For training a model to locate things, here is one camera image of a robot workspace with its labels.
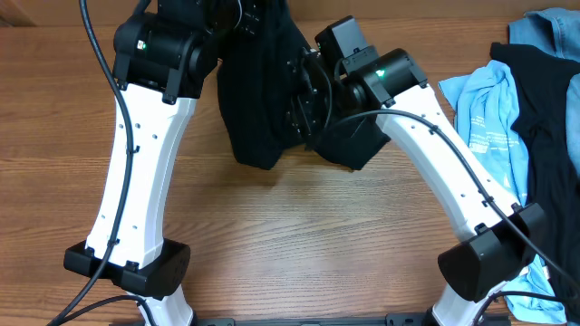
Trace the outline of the black shorts grey waistband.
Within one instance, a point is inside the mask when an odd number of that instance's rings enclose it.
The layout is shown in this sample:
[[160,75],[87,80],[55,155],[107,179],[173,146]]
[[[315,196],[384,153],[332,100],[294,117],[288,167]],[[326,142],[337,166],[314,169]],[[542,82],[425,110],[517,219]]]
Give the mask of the black shorts grey waistband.
[[238,163],[269,170],[304,146],[362,169],[389,142],[374,117],[345,121],[342,90],[285,1],[244,1],[217,71],[219,109]]

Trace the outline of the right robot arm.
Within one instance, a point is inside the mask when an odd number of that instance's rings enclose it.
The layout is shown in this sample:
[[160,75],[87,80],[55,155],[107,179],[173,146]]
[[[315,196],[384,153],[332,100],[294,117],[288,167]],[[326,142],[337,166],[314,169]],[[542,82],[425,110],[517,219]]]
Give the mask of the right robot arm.
[[386,324],[507,325],[507,317],[486,310],[534,260],[545,236],[544,210],[521,206],[482,167],[406,51],[379,55],[351,16],[327,26],[315,41],[342,115],[327,130],[374,119],[419,170],[459,240],[438,257],[447,283],[440,299],[424,314],[392,315]]

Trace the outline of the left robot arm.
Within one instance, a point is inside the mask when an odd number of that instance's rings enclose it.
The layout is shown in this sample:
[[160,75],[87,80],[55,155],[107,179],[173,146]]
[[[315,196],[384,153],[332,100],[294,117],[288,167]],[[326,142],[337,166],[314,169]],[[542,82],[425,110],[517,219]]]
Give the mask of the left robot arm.
[[164,208],[179,143],[217,44],[199,1],[147,2],[114,35],[103,71],[116,102],[116,127],[101,207],[87,238],[68,248],[64,267],[91,283],[108,279],[139,305],[148,325],[193,325],[182,280],[186,244],[163,235]]

